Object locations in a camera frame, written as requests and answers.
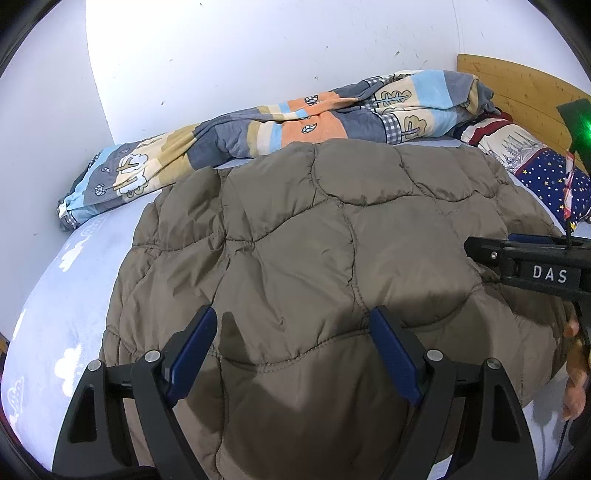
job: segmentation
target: finger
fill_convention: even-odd
[[[589,362],[585,355],[583,342],[576,339],[566,356],[566,372],[573,384],[582,386],[587,381]]]
[[[565,338],[572,338],[577,336],[577,334],[579,333],[579,321],[577,319],[571,319],[568,322],[566,322],[566,325],[564,325],[564,337]]]
[[[571,419],[571,417],[573,416],[573,414],[570,412],[570,409],[564,405],[563,409],[562,409],[562,418],[564,421],[569,421]]]
[[[569,416],[573,420],[578,418],[583,413],[585,402],[586,396],[583,387],[575,385],[569,380],[564,393],[564,417]]]

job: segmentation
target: mattress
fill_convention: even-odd
[[[461,145],[448,138],[412,143]],[[247,161],[233,160],[224,168]],[[513,180],[523,187],[515,177]],[[18,319],[2,378],[2,406],[21,443],[47,469],[51,469],[73,391],[88,362],[98,356],[119,267],[144,207],[157,194],[105,212],[74,231],[31,292]],[[576,233],[591,238],[591,226],[581,223]],[[547,476],[558,449],[566,381],[563,368],[524,408],[541,478]],[[449,459],[434,465],[429,480],[444,476],[448,464]]]

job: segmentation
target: white wall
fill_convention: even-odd
[[[527,0],[87,0],[90,62],[115,142],[458,53],[515,61],[591,93]]]
[[[111,143],[90,69],[85,2],[63,0],[0,77],[0,332],[6,337],[67,238],[55,213],[59,197]]]

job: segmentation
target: wooden headboard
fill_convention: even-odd
[[[494,92],[493,102],[538,140],[566,155],[571,138],[557,105],[588,98],[584,91],[548,73],[505,60],[459,54],[457,71],[472,73]],[[577,165],[583,164],[577,154]]]

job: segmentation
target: screw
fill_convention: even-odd
[[[160,358],[160,352],[157,350],[150,350],[144,355],[144,358],[149,363],[155,362]]]
[[[427,352],[427,358],[434,362],[440,362],[443,360],[443,354],[439,350],[429,350]]]
[[[501,368],[501,362],[499,362],[496,358],[487,359],[486,364],[493,370],[498,370]]]
[[[90,362],[88,364],[88,366],[86,367],[88,369],[89,372],[96,372],[100,366],[102,365],[100,360],[93,360],[92,362]]]

